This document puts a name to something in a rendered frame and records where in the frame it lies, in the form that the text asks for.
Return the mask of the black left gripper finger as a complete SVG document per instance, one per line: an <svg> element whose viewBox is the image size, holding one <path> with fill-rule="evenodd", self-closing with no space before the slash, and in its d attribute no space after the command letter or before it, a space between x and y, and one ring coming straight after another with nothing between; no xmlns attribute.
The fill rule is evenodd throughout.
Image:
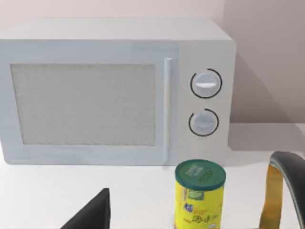
<svg viewBox="0 0 305 229"><path fill-rule="evenodd" d="M110 189L103 188L60 229L110 229Z"/></svg>

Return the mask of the yellow can with green lid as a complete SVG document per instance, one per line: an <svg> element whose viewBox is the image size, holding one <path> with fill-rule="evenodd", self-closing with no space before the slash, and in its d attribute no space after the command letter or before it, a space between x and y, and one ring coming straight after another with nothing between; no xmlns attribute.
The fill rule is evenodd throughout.
<svg viewBox="0 0 305 229"><path fill-rule="evenodd" d="M174 229L220 229L225 181L217 163L181 162L175 169Z"/></svg>

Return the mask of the small round microwave knob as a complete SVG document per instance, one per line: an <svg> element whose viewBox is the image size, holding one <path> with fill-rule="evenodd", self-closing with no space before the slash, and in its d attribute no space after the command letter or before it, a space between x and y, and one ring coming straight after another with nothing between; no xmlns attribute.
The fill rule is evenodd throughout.
<svg viewBox="0 0 305 229"><path fill-rule="evenodd" d="M210 134L216 125L213 114L209 112L195 114L191 120L192 129L199 135Z"/></svg>

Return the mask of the pale microwave door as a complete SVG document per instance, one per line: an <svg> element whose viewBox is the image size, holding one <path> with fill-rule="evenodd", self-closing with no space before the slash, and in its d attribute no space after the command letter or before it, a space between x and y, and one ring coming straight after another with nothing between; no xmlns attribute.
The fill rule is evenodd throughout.
<svg viewBox="0 0 305 229"><path fill-rule="evenodd" d="M166 164L165 58L172 58ZM1 40L0 143L5 162L175 164L178 63L178 44L172 41Z"/></svg>

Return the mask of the large round microwave knob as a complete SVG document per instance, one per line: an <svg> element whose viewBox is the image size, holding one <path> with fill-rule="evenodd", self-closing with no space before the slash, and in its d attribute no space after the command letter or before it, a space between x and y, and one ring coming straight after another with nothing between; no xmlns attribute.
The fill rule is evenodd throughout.
<svg viewBox="0 0 305 229"><path fill-rule="evenodd" d="M217 92L219 80L214 73L201 73L194 77L192 86L199 96L209 97Z"/></svg>

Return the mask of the pale microwave oven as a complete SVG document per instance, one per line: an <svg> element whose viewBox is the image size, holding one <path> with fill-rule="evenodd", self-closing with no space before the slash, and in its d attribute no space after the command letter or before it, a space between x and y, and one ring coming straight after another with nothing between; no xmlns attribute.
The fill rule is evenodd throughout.
<svg viewBox="0 0 305 229"><path fill-rule="evenodd" d="M176 165L188 159L225 163L234 83L236 44L205 18L46 18L0 33L1 40L140 40L172 41L179 48ZM214 73L217 92L201 97L192 82ZM209 112L216 125L207 135L191 127L195 114Z"/></svg>

